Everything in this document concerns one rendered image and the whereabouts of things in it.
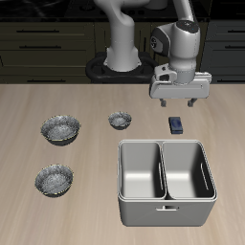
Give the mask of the dark kitchen cupboards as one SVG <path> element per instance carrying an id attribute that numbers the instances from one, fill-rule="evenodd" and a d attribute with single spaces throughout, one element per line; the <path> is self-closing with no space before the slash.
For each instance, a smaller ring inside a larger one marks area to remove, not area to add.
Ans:
<path id="1" fill-rule="evenodd" d="M 87 62 L 109 46 L 106 22 L 0 22 L 0 83 L 88 83 Z"/>

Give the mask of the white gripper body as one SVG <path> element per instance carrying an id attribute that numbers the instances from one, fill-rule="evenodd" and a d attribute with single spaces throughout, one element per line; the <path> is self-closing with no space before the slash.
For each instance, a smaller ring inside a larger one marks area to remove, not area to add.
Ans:
<path id="1" fill-rule="evenodd" d="M 203 99 L 209 96 L 211 81 L 207 72 L 196 72 L 194 80 L 184 85 L 152 78 L 149 95 L 153 99 Z"/>

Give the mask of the white two-bin basket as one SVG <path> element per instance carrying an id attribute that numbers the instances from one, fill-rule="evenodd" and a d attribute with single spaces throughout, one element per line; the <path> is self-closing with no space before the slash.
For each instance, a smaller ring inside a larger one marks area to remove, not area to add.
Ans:
<path id="1" fill-rule="evenodd" d="M 118 201 L 127 227 L 199 227 L 217 199 L 197 140 L 122 140 Z"/>

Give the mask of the flat black base plate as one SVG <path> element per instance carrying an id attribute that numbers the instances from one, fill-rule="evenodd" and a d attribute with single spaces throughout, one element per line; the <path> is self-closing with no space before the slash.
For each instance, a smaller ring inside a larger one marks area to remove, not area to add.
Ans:
<path id="1" fill-rule="evenodd" d="M 139 52 L 142 62 L 136 69 L 128 72 L 113 71 L 104 65 L 106 52 L 98 52 L 86 64 L 86 76 L 95 84 L 149 84 L 158 63 L 147 52 Z"/>

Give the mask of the small grey speckled bowl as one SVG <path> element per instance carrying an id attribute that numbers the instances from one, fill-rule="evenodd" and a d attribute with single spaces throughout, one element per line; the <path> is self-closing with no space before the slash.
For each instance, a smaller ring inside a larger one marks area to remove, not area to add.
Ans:
<path id="1" fill-rule="evenodd" d="M 110 125 L 117 130 L 126 129 L 132 122 L 131 116 L 126 112 L 114 112 L 108 117 Z"/>

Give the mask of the middle-sized grey speckled bowl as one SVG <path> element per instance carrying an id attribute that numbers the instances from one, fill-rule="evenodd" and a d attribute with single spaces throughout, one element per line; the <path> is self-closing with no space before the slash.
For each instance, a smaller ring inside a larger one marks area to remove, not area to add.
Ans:
<path id="1" fill-rule="evenodd" d="M 43 195 L 59 197 L 72 186 L 74 172 L 64 165 L 50 165 L 42 168 L 34 179 L 34 186 Z"/>

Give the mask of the black kitchen countertop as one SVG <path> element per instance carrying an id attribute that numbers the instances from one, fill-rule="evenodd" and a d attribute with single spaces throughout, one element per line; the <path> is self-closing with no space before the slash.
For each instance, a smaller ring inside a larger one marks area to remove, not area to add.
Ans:
<path id="1" fill-rule="evenodd" d="M 245 20 L 245 0 L 190 0 L 199 22 Z M 173 0 L 163 10 L 123 7 L 136 22 L 164 22 L 177 19 Z M 0 22 L 107 22 L 94 0 L 0 0 Z"/>

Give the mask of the large grey speckled bowl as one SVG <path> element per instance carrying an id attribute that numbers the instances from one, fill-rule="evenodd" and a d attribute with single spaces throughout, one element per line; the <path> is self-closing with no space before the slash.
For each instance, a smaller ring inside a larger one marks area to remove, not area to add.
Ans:
<path id="1" fill-rule="evenodd" d="M 65 146 L 70 144 L 80 130 L 79 121 L 70 115 L 53 116 L 45 121 L 41 128 L 41 135 L 52 145 Z"/>

